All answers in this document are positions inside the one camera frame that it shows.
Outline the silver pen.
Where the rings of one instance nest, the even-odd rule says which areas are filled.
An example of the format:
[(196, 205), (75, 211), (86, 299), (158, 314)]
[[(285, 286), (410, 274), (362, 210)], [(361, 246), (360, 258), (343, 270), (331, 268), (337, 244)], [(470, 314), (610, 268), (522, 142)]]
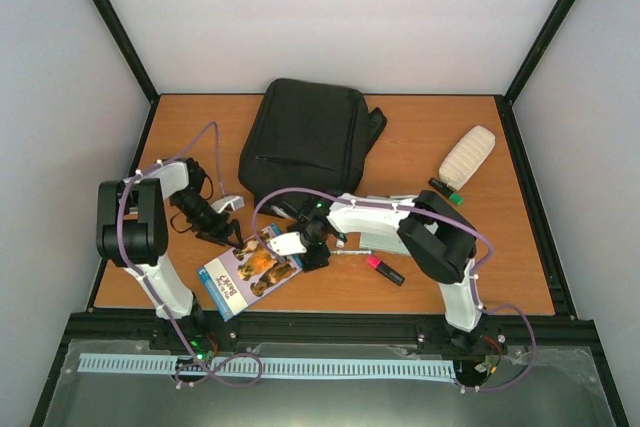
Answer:
[(332, 255), (372, 255), (373, 251), (370, 249), (336, 249), (331, 250)]

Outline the dog cover paperback book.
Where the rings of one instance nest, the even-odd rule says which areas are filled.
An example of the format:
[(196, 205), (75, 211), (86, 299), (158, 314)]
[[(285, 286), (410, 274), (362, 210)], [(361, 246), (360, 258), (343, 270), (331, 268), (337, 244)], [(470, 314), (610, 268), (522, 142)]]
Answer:
[(243, 248), (231, 248), (199, 268), (197, 274), (224, 321), (229, 321), (298, 275), (297, 255), (283, 261), (273, 257), (260, 243), (281, 234), (270, 224), (258, 237), (248, 238)]

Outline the black student bag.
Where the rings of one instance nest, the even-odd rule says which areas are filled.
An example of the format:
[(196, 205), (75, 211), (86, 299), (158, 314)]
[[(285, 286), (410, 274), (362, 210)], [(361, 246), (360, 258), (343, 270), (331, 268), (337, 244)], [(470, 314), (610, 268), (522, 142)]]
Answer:
[(258, 205), (302, 187), (353, 194), (365, 159), (387, 125), (350, 87), (279, 78), (267, 87), (241, 151), (238, 178)]

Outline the grey hardcover book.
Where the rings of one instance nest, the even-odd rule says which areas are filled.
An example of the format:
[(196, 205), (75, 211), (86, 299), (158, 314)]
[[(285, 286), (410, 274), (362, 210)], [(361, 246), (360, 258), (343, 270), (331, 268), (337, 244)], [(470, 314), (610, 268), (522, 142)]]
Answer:
[[(414, 197), (415, 195), (414, 196), (395, 195), (395, 196), (389, 196), (389, 197), (368, 195), (366, 198), (372, 199), (372, 200), (388, 199), (388, 200), (404, 201), (404, 200), (412, 200)], [(378, 234), (361, 233), (360, 240), (359, 240), (359, 248), (363, 250), (381, 251), (381, 252), (387, 252), (392, 254), (410, 256), (409, 251), (407, 250), (405, 245), (402, 243), (402, 241), (398, 237), (392, 238), (392, 237), (385, 237), (383, 235), (378, 235)]]

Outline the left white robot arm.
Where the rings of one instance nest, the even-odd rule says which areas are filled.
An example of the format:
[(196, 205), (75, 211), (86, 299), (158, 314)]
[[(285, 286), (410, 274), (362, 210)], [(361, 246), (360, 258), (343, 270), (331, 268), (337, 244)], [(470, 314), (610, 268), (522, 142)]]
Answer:
[(152, 300), (156, 315), (175, 319), (172, 335), (186, 349), (208, 337), (202, 307), (181, 281), (168, 255), (165, 205), (176, 207), (200, 240), (243, 248), (239, 221), (201, 195), (210, 176), (192, 158), (159, 161), (147, 174), (99, 185), (96, 247), (101, 257), (133, 276)]

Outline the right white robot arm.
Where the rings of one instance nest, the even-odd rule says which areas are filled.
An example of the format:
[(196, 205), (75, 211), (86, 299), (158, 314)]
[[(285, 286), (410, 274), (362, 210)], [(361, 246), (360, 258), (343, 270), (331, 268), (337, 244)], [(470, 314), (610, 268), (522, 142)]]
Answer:
[(345, 193), (333, 201), (312, 196), (287, 228), (299, 235), (303, 267), (328, 264), (327, 238), (373, 234), (400, 242), (423, 274), (435, 281), (447, 326), (434, 339), (469, 353), (479, 342), (483, 304), (477, 292), (477, 231), (438, 194), (414, 198), (364, 198)]

